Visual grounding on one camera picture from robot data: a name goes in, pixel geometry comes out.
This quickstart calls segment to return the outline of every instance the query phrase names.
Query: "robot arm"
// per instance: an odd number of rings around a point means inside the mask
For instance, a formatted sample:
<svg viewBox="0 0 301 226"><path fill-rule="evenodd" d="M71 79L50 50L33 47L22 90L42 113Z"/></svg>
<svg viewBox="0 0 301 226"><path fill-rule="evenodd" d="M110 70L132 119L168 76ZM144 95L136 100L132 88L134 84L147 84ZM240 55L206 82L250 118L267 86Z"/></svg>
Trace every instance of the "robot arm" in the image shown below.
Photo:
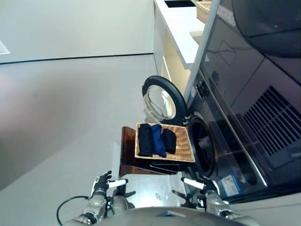
<svg viewBox="0 0 301 226"><path fill-rule="evenodd" d="M127 183L126 179L108 181L111 178L110 174L111 171L108 171L95 179L88 205L78 217L67 221L64 226L90 226L104 218L107 209L107 189Z"/></svg>
<svg viewBox="0 0 301 226"><path fill-rule="evenodd" d="M215 181L207 178L204 178L203 183L187 178L181 178L181 181L200 189L202 193L200 197L203 197L206 202L206 212L232 219L245 225L260 226L253 218L239 215L231 210L230 206L220 198L219 188Z"/></svg>

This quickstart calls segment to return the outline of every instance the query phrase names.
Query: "door glass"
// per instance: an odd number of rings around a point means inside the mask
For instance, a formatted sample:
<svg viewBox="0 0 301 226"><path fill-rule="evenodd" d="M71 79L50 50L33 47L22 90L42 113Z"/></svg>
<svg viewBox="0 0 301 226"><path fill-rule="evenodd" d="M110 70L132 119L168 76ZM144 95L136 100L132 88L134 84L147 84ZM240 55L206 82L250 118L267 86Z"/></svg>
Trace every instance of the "door glass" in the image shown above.
<svg viewBox="0 0 301 226"><path fill-rule="evenodd" d="M174 101L160 86L151 85L143 98L147 110L159 121L175 117Z"/></svg>

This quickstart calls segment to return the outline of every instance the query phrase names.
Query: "washing machine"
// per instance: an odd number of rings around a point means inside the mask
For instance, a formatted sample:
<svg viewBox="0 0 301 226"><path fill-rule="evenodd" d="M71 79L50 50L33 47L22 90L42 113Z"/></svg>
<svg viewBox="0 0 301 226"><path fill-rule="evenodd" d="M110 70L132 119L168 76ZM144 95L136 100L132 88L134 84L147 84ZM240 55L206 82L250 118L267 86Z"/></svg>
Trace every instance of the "washing machine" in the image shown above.
<svg viewBox="0 0 301 226"><path fill-rule="evenodd" d="M298 4L221 0L188 104L163 77L143 85L148 117L187 128L196 162L183 175L215 180L229 202L301 191Z"/></svg>

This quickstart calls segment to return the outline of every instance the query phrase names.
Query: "label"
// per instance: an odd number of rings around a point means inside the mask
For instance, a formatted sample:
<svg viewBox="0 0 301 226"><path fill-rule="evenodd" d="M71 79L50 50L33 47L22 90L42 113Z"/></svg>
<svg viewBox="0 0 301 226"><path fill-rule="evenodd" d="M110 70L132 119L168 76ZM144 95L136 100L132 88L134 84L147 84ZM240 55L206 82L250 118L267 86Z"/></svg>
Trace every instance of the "label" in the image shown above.
<svg viewBox="0 0 301 226"><path fill-rule="evenodd" d="M194 98L194 96L196 95L196 89L194 87L191 88L191 98Z"/></svg>
<svg viewBox="0 0 301 226"><path fill-rule="evenodd" d="M236 26L233 12L231 10L228 10L224 6L220 5L217 10L217 15L219 15L221 18L223 18L225 21L227 21L233 27Z"/></svg>
<svg viewBox="0 0 301 226"><path fill-rule="evenodd" d="M222 179L222 185L228 197L241 193L233 173Z"/></svg>

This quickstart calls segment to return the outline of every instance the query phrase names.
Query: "black folded cloth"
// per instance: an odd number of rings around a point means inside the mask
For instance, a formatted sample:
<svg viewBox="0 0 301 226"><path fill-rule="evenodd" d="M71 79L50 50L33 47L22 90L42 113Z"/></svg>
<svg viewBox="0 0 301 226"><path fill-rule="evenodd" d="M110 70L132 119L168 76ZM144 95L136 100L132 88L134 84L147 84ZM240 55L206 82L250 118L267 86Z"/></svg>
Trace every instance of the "black folded cloth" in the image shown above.
<svg viewBox="0 0 301 226"><path fill-rule="evenodd" d="M138 132L139 139L139 156L152 157L153 154L153 141L151 126L147 123L141 124Z"/></svg>
<svg viewBox="0 0 301 226"><path fill-rule="evenodd" d="M165 145L162 139L161 130L162 127L160 124L156 124L151 127L152 141L154 144L154 154L158 154L161 157L166 157Z"/></svg>
<svg viewBox="0 0 301 226"><path fill-rule="evenodd" d="M170 154L175 154L177 136L174 134L174 132L169 129L164 129L162 133L162 139L165 144L165 151Z"/></svg>

